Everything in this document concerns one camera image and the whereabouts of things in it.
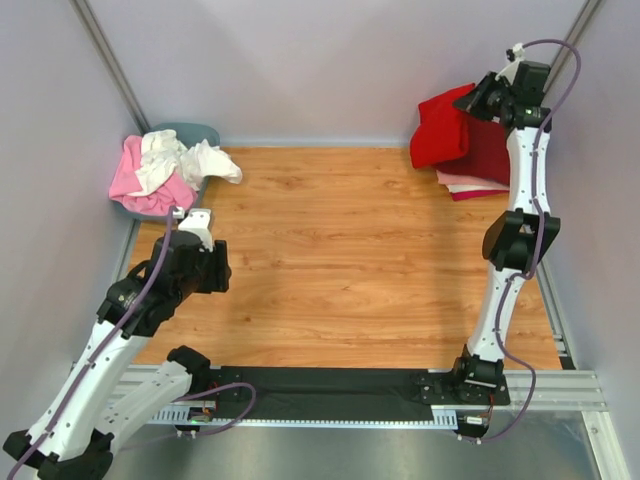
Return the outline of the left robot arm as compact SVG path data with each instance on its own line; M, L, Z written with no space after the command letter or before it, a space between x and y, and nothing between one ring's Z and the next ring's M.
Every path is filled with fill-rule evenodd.
M225 293L231 268L224 240L171 230L150 259L112 284L84 352L38 421L12 432L4 451L40 479L101 479L123 444L174 400L199 401L214 385L211 362L180 346L132 392L108 402L132 360L192 294Z

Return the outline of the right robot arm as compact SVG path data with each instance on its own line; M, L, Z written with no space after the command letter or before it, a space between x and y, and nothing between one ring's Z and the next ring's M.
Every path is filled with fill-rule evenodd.
M560 231L546 195L552 111L542 102L549 74L546 64L515 60L453 103L477 120L499 123L510 161L508 207L483 239L489 270L480 318L451 371L450 390L462 403L503 386L504 342L516 300Z

